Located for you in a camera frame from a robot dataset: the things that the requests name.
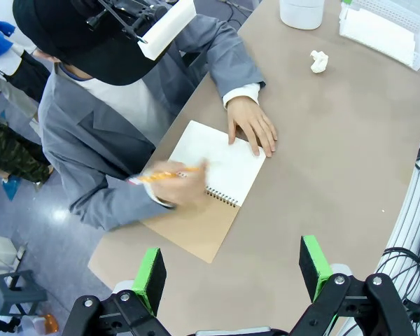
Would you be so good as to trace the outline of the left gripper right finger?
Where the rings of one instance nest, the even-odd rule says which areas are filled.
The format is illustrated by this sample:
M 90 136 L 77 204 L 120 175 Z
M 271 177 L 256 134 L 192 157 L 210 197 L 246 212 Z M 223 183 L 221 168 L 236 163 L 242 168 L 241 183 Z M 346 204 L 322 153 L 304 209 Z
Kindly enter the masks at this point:
M 334 273 L 314 235 L 301 237 L 299 266 L 311 304 L 290 336 L 329 336 L 339 317 L 353 318 L 363 336 L 415 336 L 389 275 Z

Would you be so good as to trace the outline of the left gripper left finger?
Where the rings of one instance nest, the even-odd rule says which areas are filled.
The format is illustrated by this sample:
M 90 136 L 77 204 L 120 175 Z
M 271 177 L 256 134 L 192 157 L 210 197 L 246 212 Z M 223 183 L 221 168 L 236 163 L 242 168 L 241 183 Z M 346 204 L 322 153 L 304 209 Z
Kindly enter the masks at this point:
M 148 249 L 128 289 L 74 302 L 62 336 L 168 336 L 157 318 L 166 278 L 161 250 Z

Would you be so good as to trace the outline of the yellow pencil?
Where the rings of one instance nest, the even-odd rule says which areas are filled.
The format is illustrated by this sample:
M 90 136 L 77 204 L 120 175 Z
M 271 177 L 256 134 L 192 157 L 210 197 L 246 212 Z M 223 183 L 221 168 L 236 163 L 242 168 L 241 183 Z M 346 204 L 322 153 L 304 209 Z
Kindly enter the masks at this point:
M 139 176 L 133 176 L 130 177 L 127 181 L 129 183 L 132 183 L 134 185 L 142 185 L 147 183 L 153 183 L 156 181 L 160 181 L 163 179 L 175 179 L 178 177 L 186 177 L 188 173 L 197 172 L 200 169 L 198 167 L 186 167 L 185 169 L 171 173 L 168 171 L 162 171 L 155 174 L 148 174 L 146 175 L 139 175 Z

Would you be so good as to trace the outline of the spiral sketchbook with brown cover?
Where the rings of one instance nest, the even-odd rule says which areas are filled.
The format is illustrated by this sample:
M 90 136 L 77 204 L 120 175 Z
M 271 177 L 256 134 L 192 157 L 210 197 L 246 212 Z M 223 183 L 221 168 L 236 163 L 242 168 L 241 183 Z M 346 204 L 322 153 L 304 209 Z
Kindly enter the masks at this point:
M 211 263 L 265 161 L 265 153 L 261 150 L 254 155 L 247 141 L 236 139 L 229 144 L 226 133 L 190 121 L 170 158 L 191 167 L 207 162 L 205 196 L 196 204 L 179 206 L 143 224 Z

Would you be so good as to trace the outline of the person's left forearm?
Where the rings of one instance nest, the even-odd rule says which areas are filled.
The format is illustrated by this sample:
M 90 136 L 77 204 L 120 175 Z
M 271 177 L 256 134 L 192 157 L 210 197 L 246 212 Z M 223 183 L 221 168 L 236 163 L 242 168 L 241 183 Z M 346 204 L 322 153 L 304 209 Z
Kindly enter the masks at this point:
M 209 72 L 224 107 L 237 97 L 258 102 L 259 91 L 265 86 L 263 75 L 237 31 L 227 22 L 197 15 L 176 37 L 176 43 L 184 52 L 206 55 Z

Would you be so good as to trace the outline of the person's right forearm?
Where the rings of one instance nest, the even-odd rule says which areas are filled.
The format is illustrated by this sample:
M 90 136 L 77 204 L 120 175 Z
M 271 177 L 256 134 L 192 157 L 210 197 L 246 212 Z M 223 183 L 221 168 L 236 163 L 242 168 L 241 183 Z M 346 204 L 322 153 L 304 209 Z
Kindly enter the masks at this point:
M 120 180 L 95 169 L 79 169 L 64 174 L 62 182 L 70 212 L 85 224 L 111 231 L 175 208 L 154 196 L 153 188 L 140 178 Z

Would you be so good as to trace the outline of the person's right hand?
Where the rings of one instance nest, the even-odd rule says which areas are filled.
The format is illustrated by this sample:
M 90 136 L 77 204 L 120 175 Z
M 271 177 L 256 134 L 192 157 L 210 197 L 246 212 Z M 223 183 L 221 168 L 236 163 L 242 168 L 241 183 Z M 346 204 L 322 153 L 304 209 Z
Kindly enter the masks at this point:
M 196 166 L 180 162 L 156 162 L 145 169 L 143 177 L 167 175 L 167 178 L 151 180 L 145 184 L 148 195 L 157 203 L 168 207 L 196 203 L 206 192 L 207 161 Z

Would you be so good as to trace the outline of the person's left hand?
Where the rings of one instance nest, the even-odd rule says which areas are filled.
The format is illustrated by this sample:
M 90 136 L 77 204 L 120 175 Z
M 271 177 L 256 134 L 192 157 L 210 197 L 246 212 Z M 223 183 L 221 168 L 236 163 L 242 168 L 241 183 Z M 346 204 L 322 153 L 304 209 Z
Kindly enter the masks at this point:
M 272 157 L 278 140 L 277 131 L 260 106 L 246 96 L 235 97 L 227 103 L 228 143 L 233 144 L 239 128 L 246 136 L 254 155 L 261 146 L 267 158 Z

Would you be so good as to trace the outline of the orange translucent bottle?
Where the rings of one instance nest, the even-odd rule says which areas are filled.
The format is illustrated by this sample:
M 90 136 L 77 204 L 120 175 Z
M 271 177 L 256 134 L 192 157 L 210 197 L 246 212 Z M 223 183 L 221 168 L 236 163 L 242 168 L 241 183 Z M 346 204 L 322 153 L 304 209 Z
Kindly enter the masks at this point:
M 59 336 L 59 325 L 51 314 L 23 316 L 18 336 Z

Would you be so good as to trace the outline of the grey plastic stool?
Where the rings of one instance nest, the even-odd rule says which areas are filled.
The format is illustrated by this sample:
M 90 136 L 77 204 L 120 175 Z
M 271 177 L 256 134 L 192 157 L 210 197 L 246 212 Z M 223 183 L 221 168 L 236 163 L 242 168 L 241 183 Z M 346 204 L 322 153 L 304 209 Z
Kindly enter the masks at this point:
M 38 305 L 48 299 L 31 270 L 0 274 L 0 316 L 35 316 Z

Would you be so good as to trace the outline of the person in grey jacket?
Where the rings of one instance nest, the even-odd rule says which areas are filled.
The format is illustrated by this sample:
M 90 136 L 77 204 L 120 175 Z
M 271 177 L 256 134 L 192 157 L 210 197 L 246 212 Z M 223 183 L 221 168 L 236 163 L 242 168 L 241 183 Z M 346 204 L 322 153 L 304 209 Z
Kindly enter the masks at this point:
M 207 58 L 180 50 L 175 38 L 143 78 L 111 85 L 37 50 L 54 64 L 38 116 L 43 152 L 61 178 L 79 169 L 120 180 L 142 175 L 197 86 L 183 53 Z

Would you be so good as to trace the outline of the mannequin in camouflage trousers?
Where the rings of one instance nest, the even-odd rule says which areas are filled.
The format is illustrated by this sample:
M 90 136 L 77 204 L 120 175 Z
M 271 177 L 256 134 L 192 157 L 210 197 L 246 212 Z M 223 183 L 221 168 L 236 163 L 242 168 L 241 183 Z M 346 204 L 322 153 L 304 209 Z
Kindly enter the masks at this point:
M 0 178 L 7 181 L 14 176 L 41 184 L 53 172 L 42 146 L 24 138 L 0 118 Z

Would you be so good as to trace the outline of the crumpled white paper ball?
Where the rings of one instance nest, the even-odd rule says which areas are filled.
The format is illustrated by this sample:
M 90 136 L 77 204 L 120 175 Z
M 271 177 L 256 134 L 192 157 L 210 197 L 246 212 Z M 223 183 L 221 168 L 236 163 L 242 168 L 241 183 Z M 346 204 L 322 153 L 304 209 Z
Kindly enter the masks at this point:
M 327 56 L 323 51 L 313 50 L 310 53 L 311 58 L 313 59 L 313 64 L 310 69 L 314 74 L 320 74 L 326 70 L 328 65 L 329 56 Z

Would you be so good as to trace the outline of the black cap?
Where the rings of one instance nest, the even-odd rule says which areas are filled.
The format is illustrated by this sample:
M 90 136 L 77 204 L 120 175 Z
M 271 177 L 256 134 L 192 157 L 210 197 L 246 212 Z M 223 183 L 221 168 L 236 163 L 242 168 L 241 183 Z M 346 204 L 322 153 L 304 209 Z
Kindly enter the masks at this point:
M 142 47 L 166 12 L 145 0 L 13 0 L 18 27 L 38 49 L 111 85 L 129 85 L 160 61 Z

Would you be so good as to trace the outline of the white plastic basket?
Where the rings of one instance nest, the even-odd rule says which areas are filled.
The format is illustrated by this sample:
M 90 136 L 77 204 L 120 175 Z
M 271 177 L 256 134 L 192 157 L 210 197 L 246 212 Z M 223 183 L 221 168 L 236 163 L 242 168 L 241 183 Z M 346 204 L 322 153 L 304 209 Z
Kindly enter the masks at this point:
M 342 0 L 339 35 L 420 70 L 420 15 L 392 0 Z

